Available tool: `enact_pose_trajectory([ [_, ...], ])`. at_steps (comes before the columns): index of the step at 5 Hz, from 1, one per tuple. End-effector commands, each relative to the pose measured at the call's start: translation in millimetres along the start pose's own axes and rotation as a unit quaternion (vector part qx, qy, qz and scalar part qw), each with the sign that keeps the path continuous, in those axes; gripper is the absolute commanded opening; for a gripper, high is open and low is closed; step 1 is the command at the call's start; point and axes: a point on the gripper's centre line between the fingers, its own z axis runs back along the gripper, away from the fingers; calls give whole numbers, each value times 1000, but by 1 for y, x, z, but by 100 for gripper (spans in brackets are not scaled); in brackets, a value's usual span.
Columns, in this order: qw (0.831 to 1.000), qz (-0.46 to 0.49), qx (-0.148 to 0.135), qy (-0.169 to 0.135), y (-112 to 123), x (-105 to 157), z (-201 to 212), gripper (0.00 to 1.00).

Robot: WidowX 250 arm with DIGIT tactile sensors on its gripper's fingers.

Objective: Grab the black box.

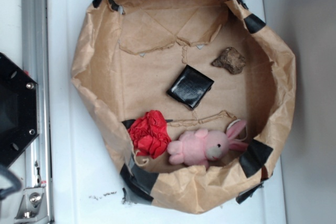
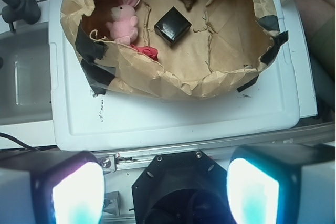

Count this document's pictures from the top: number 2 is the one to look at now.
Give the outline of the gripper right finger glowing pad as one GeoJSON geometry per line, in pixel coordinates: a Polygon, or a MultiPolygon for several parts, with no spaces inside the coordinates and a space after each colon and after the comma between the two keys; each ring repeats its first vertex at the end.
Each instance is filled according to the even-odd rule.
{"type": "Polygon", "coordinates": [[[335,147],[240,146],[228,166],[227,196],[237,223],[335,223],[335,147]]]}

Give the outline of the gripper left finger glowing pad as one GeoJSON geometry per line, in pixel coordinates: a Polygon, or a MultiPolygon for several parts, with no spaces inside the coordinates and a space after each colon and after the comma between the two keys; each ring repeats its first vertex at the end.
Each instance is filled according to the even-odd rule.
{"type": "Polygon", "coordinates": [[[1,223],[99,223],[104,194],[91,152],[1,152],[1,223]]]}

